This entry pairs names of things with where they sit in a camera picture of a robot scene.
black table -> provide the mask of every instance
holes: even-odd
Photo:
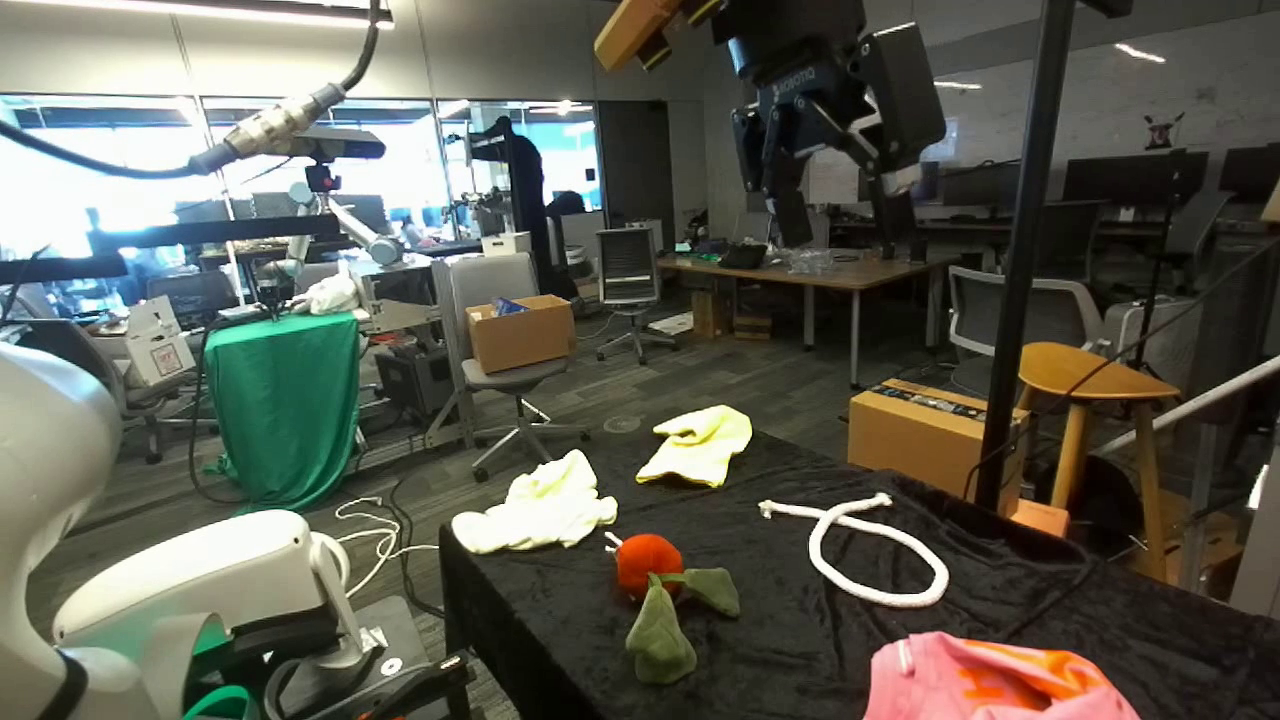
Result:
[[[679,610],[695,671],[644,689],[622,666],[634,610],[611,594],[601,536],[523,558],[468,558],[439,529],[449,645],[473,649],[519,718],[858,718],[873,653],[913,632],[1075,649],[1152,718],[1280,718],[1280,632],[1213,602],[1081,558],[907,481],[851,474],[754,439],[722,490],[632,484],[652,439],[592,453],[621,501],[614,534],[664,534],[688,564],[732,568],[741,621]],[[951,568],[936,610],[875,610],[809,568],[809,520],[758,520],[758,501],[834,506],[890,491],[873,520],[907,529]],[[833,534],[827,561],[873,588],[925,588],[900,545]]]

pink cloth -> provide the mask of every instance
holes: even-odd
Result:
[[[873,658],[869,720],[1137,720],[1075,653],[921,632]]]

floor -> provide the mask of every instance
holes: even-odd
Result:
[[[851,388],[844,365],[848,319],[838,313],[848,305],[833,297],[833,305],[820,307],[820,343],[809,354],[800,350],[800,323],[786,319],[784,307],[775,313],[778,319],[767,342],[683,342],[674,354],[652,354],[648,365],[634,365],[628,354],[597,360],[592,350],[601,342],[603,319],[585,318],[580,360],[565,375],[549,380],[537,393],[537,405],[565,426],[580,426],[609,437],[634,437],[638,427],[652,427],[664,415],[692,412],[705,405],[732,405],[754,421],[754,431],[844,459],[844,412]],[[985,367],[970,367],[965,360],[956,365],[956,354],[925,354],[921,328],[925,285],[902,285],[869,297],[869,380],[902,375],[951,388],[970,388],[985,380]],[[485,415],[490,421],[500,421],[502,412],[506,405],[485,405]],[[394,501],[413,518],[413,536],[398,536],[398,545],[433,545],[439,524],[449,524],[463,508],[496,506],[506,481],[519,468],[530,468],[530,458],[512,458],[512,465],[502,465],[487,484],[477,484],[468,474],[473,449],[463,445],[439,439],[439,449],[413,449],[413,431],[402,427],[398,437],[394,427],[382,431],[378,445],[402,445],[402,453],[413,458],[377,474],[346,475],[323,506],[304,513],[314,529],[330,536],[368,529],[368,520],[336,520],[336,508],[360,496],[377,496],[382,506]],[[237,506],[226,506],[226,484],[207,474],[219,458],[213,431],[196,431],[196,445],[183,445],[183,431],[173,431],[158,465],[147,465],[139,449],[139,437],[126,437],[110,490],[99,496],[89,520],[78,520],[78,529],[37,568],[26,598],[40,632],[52,626],[58,602],[91,571],[164,536],[238,513]],[[351,577],[370,568],[368,541],[346,545],[346,552]],[[439,610],[433,548],[413,552],[402,568],[407,571],[398,571],[398,564],[387,564],[363,594],[351,598],[351,603],[360,610],[378,598],[414,598],[423,602],[423,610]],[[443,658],[439,621],[433,611],[421,611],[414,626],[426,653]],[[473,686],[473,706],[496,720],[514,718],[502,691],[485,677],[485,667]]]

white machine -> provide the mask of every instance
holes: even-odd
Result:
[[[213,629],[238,649],[267,718],[311,718],[363,686],[378,649],[360,649],[346,558],[296,513],[237,518],[110,564],[54,611],[49,645],[26,621],[26,577],[103,491],[121,412],[77,365],[10,343],[0,396],[4,718],[183,718],[191,649]]]

wooden stool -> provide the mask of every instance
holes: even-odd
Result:
[[[1081,468],[1093,412],[1118,408],[1131,415],[1137,431],[1137,474],[1145,506],[1145,571],[1165,580],[1165,501],[1160,501],[1160,459],[1152,412],[1154,405],[1174,400],[1178,393],[1149,373],[1137,373],[1118,360],[1073,350],[1073,343],[1026,343],[1018,360],[1025,408],[1036,400],[1062,400],[1067,427],[1052,475],[1052,508],[1067,508]]]

